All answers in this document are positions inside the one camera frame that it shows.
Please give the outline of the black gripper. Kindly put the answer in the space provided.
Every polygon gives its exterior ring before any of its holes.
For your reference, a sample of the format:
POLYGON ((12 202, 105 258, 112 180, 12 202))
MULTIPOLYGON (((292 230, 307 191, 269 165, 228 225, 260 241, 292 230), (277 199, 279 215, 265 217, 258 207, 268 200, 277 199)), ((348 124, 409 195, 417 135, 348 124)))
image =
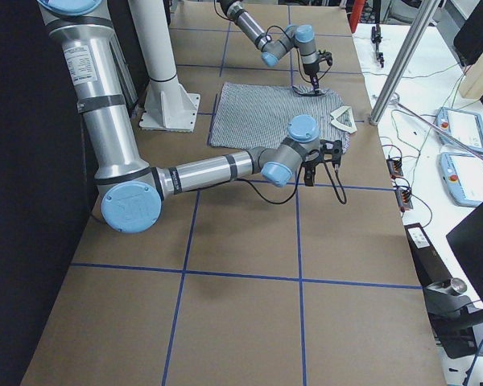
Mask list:
POLYGON ((326 62, 332 66, 332 53, 327 50, 301 50, 301 63, 303 74, 312 78, 312 91, 315 96, 321 94, 317 73, 320 71, 320 64, 326 62))
POLYGON ((314 187, 316 180, 316 166, 319 163, 330 162, 335 169, 341 166, 343 146, 341 140, 329 141, 320 139, 317 149, 310 150, 303 162, 303 183, 306 187, 314 187))

